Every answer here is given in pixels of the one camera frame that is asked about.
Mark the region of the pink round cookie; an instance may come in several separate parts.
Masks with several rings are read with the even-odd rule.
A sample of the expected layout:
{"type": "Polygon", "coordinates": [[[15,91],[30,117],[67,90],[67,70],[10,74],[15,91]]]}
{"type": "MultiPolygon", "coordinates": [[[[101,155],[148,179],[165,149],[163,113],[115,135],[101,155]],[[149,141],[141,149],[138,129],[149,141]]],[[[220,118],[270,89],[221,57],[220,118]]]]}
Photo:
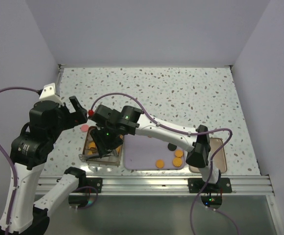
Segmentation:
{"type": "Polygon", "coordinates": [[[86,124],[84,124],[84,125],[82,125],[82,126],[80,127],[80,130],[81,130],[82,132],[88,132],[89,126],[86,125],[86,124]]]}

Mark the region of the rose gold tin lid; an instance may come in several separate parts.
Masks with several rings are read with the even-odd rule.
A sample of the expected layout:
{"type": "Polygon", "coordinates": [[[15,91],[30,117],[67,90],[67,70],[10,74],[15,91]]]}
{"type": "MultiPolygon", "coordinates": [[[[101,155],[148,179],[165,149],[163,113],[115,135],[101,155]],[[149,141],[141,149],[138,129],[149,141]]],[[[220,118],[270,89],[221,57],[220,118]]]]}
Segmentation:
{"type": "MultiPolygon", "coordinates": [[[[221,138],[210,138],[211,151],[209,153],[209,158],[222,144],[223,141],[221,138]]],[[[227,162],[224,148],[219,150],[214,156],[213,163],[221,171],[221,173],[225,173],[227,171],[227,162]]]]}

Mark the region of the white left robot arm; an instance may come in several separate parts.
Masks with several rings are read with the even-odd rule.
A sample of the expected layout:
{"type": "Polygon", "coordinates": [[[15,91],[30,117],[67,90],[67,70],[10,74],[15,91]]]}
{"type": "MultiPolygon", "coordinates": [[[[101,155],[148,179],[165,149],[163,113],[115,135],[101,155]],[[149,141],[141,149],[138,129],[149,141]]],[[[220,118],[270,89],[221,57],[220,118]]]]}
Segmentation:
{"type": "Polygon", "coordinates": [[[11,144],[11,183],[0,235],[42,235],[51,215],[73,191],[86,189],[86,172],[69,167],[59,182],[41,199],[35,200],[40,175],[54,143],[65,130],[84,124],[87,110],[75,96],[69,98],[75,111],[51,100],[39,101],[29,112],[20,135],[11,144]]]}

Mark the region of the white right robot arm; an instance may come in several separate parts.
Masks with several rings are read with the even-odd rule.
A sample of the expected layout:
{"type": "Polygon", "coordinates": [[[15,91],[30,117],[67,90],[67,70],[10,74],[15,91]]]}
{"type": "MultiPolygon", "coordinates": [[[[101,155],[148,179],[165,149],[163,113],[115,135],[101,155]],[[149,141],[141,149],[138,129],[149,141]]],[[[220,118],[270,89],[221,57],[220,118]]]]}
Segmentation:
{"type": "Polygon", "coordinates": [[[203,186],[215,192],[221,186],[221,172],[212,165],[209,157],[210,137],[206,126],[197,129],[185,128],[160,119],[152,118],[142,109],[124,106],[121,111],[99,105],[88,111],[88,118],[96,127],[90,132],[98,154],[104,157],[123,144],[122,136],[138,135],[156,138],[173,144],[188,154],[186,163],[199,169],[203,186]]]}

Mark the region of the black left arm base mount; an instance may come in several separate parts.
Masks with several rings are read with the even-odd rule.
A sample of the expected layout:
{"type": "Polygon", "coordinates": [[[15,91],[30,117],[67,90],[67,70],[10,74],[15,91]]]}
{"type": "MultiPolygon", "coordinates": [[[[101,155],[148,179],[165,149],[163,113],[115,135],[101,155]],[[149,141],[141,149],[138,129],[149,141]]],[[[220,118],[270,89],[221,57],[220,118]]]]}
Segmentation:
{"type": "Polygon", "coordinates": [[[103,186],[103,179],[99,177],[94,178],[87,178],[86,185],[91,186],[97,190],[98,193],[101,193],[102,186],[103,186]]]}

